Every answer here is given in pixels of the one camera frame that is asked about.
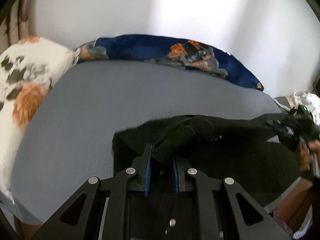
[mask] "brown curtain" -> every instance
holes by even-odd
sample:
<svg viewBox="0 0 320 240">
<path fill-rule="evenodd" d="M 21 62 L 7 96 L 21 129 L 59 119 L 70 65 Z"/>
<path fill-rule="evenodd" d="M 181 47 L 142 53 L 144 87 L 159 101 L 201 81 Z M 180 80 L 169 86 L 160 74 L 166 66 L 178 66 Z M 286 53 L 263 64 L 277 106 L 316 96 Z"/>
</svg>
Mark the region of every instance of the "brown curtain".
<svg viewBox="0 0 320 240">
<path fill-rule="evenodd" d="M 0 54 L 29 35 L 30 0 L 16 0 L 0 25 Z"/>
</svg>

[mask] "white wall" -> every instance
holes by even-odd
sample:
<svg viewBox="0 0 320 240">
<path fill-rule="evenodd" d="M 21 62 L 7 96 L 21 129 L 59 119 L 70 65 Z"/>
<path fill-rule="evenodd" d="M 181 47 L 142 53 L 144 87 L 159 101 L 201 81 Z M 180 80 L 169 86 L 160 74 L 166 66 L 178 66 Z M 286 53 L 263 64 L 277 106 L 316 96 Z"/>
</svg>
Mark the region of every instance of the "white wall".
<svg viewBox="0 0 320 240">
<path fill-rule="evenodd" d="M 70 48 L 100 36 L 189 38 L 238 58 L 271 96 L 310 88 L 320 23 L 305 0 L 34 0 L 36 34 Z"/>
</svg>

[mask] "white floral pillow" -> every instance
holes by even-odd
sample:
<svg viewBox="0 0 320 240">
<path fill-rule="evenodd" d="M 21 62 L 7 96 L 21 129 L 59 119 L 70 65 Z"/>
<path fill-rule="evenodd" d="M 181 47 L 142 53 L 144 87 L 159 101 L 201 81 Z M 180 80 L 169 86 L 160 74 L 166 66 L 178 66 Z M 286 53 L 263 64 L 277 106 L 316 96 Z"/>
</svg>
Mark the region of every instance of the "white floral pillow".
<svg viewBox="0 0 320 240">
<path fill-rule="evenodd" d="M 0 55 L 0 191 L 8 198 L 23 133 L 76 58 L 72 50 L 38 36 L 28 36 Z"/>
</svg>

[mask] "silver screw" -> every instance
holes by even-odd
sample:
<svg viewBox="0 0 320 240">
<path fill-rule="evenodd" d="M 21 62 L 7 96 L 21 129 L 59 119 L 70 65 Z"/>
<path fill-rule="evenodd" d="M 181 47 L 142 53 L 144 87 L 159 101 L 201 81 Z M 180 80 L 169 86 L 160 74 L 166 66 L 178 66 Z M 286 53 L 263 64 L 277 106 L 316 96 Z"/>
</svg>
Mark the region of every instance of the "silver screw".
<svg viewBox="0 0 320 240">
<path fill-rule="evenodd" d="M 170 225 L 171 227 L 174 227 L 174 226 L 176 225 L 176 220 L 175 220 L 174 218 L 171 218 L 169 225 Z"/>
<path fill-rule="evenodd" d="M 224 182 L 225 183 L 227 183 L 227 184 L 229 184 L 229 185 L 232 185 L 232 184 L 234 184 L 234 179 L 233 178 L 225 178 L 224 179 Z"/>
<path fill-rule="evenodd" d="M 136 169 L 135 168 L 127 168 L 125 170 L 125 172 L 128 173 L 128 174 L 134 174 L 136 172 Z"/>
<path fill-rule="evenodd" d="M 191 175 L 195 175 L 195 174 L 197 174 L 197 170 L 196 169 L 194 169 L 194 168 L 190 168 L 189 170 L 188 170 L 188 173 L 189 174 L 191 174 Z"/>
<path fill-rule="evenodd" d="M 96 184 L 98 182 L 98 178 L 97 177 L 91 177 L 90 179 L 88 179 L 88 182 L 90 184 Z"/>
</svg>

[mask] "blue floral fabric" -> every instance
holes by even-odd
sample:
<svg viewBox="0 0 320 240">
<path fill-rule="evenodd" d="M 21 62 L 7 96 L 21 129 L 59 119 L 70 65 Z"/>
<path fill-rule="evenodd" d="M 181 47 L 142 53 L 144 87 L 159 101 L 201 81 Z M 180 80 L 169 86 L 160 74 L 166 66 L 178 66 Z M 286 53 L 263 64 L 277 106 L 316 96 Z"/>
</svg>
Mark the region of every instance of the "blue floral fabric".
<svg viewBox="0 0 320 240">
<path fill-rule="evenodd" d="M 260 81 L 234 56 L 197 41 L 163 36 L 128 34 L 98 38 L 79 48 L 79 61 L 130 59 L 200 70 L 245 88 L 260 91 Z"/>
</svg>

